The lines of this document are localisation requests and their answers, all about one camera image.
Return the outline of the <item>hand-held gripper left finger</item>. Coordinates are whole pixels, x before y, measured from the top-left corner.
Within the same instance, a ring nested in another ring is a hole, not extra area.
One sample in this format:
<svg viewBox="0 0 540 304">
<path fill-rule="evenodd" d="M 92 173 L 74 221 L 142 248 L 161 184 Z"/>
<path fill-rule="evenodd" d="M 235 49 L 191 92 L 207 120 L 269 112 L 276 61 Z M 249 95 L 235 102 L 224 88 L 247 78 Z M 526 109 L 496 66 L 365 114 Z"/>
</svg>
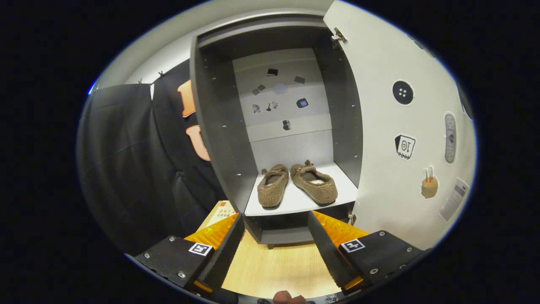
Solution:
<svg viewBox="0 0 540 304">
<path fill-rule="evenodd" d="M 188 237 L 168 236 L 134 261 L 175 288 L 208 296 L 222 287 L 244 232 L 237 212 Z"/>
</svg>

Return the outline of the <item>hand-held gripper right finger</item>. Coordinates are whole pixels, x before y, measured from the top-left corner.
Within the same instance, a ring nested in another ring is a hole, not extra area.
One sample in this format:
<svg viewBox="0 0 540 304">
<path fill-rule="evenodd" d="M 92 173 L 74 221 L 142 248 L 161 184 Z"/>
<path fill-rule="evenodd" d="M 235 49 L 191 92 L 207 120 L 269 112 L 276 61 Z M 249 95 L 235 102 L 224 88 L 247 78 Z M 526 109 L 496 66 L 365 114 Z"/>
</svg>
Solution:
<svg viewBox="0 0 540 304">
<path fill-rule="evenodd" d="M 345 296 L 383 285 L 424 258 L 424 250 L 388 231 L 367 233 L 315 210 L 308 228 Z"/>
</svg>

